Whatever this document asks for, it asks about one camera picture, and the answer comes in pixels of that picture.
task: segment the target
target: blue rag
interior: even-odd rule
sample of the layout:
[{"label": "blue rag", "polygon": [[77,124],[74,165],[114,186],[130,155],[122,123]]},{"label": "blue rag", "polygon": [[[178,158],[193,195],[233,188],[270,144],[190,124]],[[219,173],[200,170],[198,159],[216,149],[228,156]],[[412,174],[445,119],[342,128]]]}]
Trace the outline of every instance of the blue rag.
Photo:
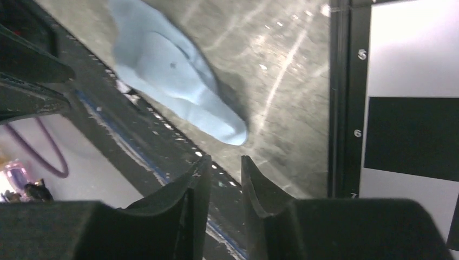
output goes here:
[{"label": "blue rag", "polygon": [[110,0],[109,7],[119,31],[113,49],[118,78],[221,142],[242,145],[247,126],[218,96],[196,46],[142,0]]}]

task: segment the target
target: black metal frame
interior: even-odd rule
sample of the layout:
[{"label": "black metal frame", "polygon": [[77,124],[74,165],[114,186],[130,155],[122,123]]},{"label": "black metal frame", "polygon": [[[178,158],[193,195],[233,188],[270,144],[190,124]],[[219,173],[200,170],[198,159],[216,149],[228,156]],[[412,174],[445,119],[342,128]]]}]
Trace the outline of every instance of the black metal frame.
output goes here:
[{"label": "black metal frame", "polygon": [[357,198],[359,194],[371,6],[392,1],[397,0],[331,1],[331,198]]},{"label": "black metal frame", "polygon": [[[76,72],[73,81],[46,84],[65,92],[70,100],[73,111],[63,115],[142,195],[176,179],[205,154],[135,91],[125,94],[118,90],[114,73],[38,4],[32,0],[17,2],[53,29],[57,57]],[[131,102],[129,95],[136,101]],[[206,235],[204,256],[244,259],[241,187],[218,164],[213,166],[207,226],[212,236]]]}]

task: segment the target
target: gray concrete floor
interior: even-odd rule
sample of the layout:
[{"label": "gray concrete floor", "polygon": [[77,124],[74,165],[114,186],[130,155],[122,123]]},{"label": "gray concrete floor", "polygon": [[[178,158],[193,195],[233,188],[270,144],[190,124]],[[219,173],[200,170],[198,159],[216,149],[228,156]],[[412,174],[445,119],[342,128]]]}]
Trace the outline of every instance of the gray concrete floor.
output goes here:
[{"label": "gray concrete floor", "polygon": [[[297,197],[326,195],[328,0],[145,0],[201,48],[223,99],[249,124],[246,144],[222,144],[151,103],[240,181],[240,156]],[[116,28],[107,0],[37,0],[109,66]]]}]

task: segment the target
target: black and white calibration pattern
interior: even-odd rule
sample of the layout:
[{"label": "black and white calibration pattern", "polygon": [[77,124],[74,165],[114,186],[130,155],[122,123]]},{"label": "black and white calibration pattern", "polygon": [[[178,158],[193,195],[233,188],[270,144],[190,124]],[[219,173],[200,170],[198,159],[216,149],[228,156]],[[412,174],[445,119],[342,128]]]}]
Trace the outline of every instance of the black and white calibration pattern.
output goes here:
[{"label": "black and white calibration pattern", "polygon": [[361,198],[418,201],[459,260],[459,1],[371,10]]}]

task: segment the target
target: pink object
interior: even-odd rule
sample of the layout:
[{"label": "pink object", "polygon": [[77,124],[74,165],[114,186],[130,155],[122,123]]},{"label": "pink object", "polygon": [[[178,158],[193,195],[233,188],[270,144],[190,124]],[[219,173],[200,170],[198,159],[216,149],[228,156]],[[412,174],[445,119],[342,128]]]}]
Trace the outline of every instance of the pink object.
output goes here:
[{"label": "pink object", "polygon": [[4,169],[4,173],[11,187],[17,193],[24,193],[24,186],[27,183],[33,183],[32,177],[25,169],[25,166],[19,160],[9,162]]}]

